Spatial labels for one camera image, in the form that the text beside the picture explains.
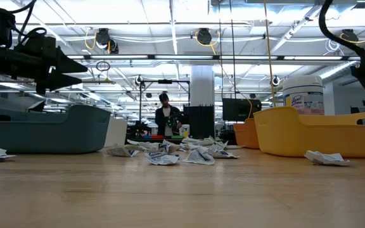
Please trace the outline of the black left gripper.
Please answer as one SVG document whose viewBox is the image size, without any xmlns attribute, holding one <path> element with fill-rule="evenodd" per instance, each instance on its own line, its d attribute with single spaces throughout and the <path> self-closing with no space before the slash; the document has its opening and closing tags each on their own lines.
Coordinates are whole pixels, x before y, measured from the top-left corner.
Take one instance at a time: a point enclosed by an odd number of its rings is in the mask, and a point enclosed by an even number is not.
<svg viewBox="0 0 365 228">
<path fill-rule="evenodd" d="M 45 94 L 47 89 L 53 91 L 82 82 L 81 79 L 60 72 L 87 71 L 86 66 L 66 56 L 60 46 L 56 47 L 56 39 L 53 37 L 28 38 L 24 44 L 7 50 L 5 60 L 10 64 L 7 74 L 34 79 L 36 92 L 39 94 Z"/>
</svg>

